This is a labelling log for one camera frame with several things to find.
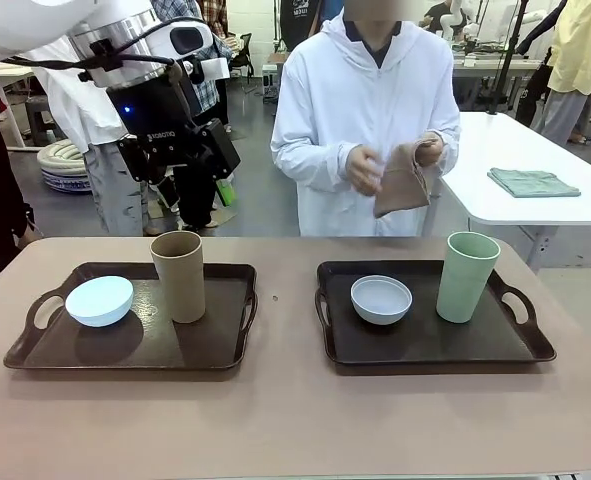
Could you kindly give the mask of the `person's right hand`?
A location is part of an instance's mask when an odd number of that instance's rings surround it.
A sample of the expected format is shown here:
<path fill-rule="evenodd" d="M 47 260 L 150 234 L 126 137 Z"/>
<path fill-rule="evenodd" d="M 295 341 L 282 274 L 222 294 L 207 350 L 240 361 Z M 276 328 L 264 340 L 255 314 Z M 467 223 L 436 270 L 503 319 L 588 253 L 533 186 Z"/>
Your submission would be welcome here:
<path fill-rule="evenodd" d="M 365 145 L 352 148 L 345 169 L 349 182 L 361 195 L 373 197 L 381 190 L 383 163 L 372 148 Z"/>

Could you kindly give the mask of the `person's left hand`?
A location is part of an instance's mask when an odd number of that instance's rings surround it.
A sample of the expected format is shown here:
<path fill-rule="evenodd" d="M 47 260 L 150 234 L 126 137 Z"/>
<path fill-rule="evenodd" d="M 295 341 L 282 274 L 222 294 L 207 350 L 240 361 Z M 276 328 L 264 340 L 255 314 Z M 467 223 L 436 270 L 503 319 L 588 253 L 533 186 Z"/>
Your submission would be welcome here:
<path fill-rule="evenodd" d="M 422 167 L 437 164 L 444 152 L 444 141 L 435 132 L 426 132 L 418 141 L 415 150 L 415 160 Z"/>

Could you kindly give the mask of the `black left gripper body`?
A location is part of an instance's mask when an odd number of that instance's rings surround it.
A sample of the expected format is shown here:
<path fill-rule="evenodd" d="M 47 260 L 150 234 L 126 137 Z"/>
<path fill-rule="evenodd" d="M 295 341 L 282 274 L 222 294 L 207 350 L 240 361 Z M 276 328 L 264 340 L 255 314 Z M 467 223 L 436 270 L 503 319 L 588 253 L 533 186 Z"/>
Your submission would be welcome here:
<path fill-rule="evenodd" d="M 173 133 L 180 151 L 174 167 L 204 164 L 200 126 L 192 117 L 196 98 L 186 76 L 161 74 L 124 88 L 109 88 L 107 94 L 127 135 Z"/>

